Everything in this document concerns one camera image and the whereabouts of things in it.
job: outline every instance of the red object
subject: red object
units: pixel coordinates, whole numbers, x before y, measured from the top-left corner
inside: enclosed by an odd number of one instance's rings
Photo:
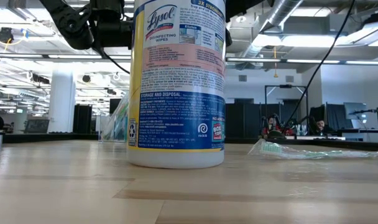
[[[280,128],[280,126],[276,125],[275,128],[273,130],[271,130],[271,131],[280,131],[280,132],[282,132],[282,129]],[[269,134],[268,128],[264,128],[262,130],[262,135],[268,135],[268,134]],[[286,135],[286,136],[293,136],[294,135],[294,131],[292,129],[287,129],[285,131],[284,135]]]

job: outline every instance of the computer monitor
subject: computer monitor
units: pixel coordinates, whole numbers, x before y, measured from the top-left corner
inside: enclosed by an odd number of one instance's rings
[[[367,116],[365,113],[355,113],[359,111],[366,111],[367,105],[365,103],[344,103],[344,107],[346,119],[360,119],[363,123],[367,121]]]

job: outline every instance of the lysol logo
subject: lysol logo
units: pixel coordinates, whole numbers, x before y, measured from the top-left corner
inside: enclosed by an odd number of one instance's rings
[[[166,29],[172,29],[174,27],[175,12],[177,7],[174,5],[165,5],[156,9],[147,18],[147,30],[146,39],[148,39],[152,34]]]

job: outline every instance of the blue label section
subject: blue label section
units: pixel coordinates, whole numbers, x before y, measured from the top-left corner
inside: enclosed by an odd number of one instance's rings
[[[186,25],[186,24],[181,24],[179,25],[179,28],[181,29],[195,29],[195,30],[201,30],[200,26],[193,26],[193,25]]]
[[[141,94],[138,146],[224,149],[225,100],[185,91]]]
[[[220,41],[224,41],[224,39],[219,34],[215,34],[215,37],[218,38]]]
[[[205,7],[207,9],[215,12],[220,18],[222,18],[225,21],[224,14],[213,3],[211,3],[211,2],[209,2],[207,0],[191,0],[191,3],[195,4],[197,6]]]

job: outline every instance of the recycling symbol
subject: recycling symbol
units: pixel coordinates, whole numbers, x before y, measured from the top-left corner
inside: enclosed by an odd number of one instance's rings
[[[135,124],[132,124],[129,126],[129,137],[130,138],[135,137]]]

